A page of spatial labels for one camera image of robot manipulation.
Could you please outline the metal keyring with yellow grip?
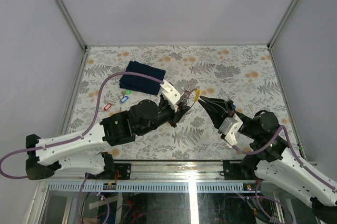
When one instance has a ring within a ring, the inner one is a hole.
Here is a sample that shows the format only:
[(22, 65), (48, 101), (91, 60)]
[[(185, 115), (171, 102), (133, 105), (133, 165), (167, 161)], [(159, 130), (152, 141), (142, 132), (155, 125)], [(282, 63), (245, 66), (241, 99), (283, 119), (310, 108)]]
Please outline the metal keyring with yellow grip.
[(187, 106), (193, 107), (194, 104), (198, 101), (200, 97), (200, 89), (199, 88), (192, 88), (185, 90), (185, 98), (184, 102)]

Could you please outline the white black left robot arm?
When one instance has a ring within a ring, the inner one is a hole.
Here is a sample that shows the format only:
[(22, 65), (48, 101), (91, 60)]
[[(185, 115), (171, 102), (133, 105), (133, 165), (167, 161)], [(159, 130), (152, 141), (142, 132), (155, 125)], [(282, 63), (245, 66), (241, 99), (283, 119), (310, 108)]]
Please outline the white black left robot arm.
[(129, 110), (104, 118), (89, 130), (54, 138), (36, 134), (26, 137), (28, 159), (25, 170), (29, 180), (42, 180), (54, 175), (80, 175), (88, 179), (114, 179), (113, 156), (106, 148), (135, 141), (159, 126), (176, 127), (190, 110), (186, 102), (173, 109), (163, 97), (160, 102), (145, 99)]

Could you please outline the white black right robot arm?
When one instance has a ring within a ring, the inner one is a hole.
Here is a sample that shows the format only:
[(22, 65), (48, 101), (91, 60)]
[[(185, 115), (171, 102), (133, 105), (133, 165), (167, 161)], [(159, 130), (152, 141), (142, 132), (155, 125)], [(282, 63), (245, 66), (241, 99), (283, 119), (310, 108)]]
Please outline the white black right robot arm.
[(324, 223), (336, 223), (336, 181), (294, 150), (274, 113), (260, 110), (250, 118), (238, 112), (232, 100), (201, 96), (199, 103), (227, 146), (245, 155), (240, 163), (244, 178), (271, 182), (297, 197)]

